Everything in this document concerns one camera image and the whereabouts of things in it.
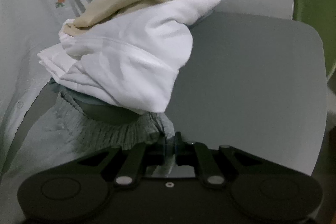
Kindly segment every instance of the screw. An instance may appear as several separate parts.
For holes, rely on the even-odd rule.
[[[173,187],[175,186],[175,184],[172,183],[172,182],[167,182],[165,185],[166,185],[166,187],[168,187],[168,188],[173,188]]]
[[[221,176],[210,176],[208,177],[208,182],[210,184],[219,185],[224,182],[224,178]]]
[[[131,177],[128,176],[121,176],[115,179],[115,182],[119,185],[130,185],[133,180]]]

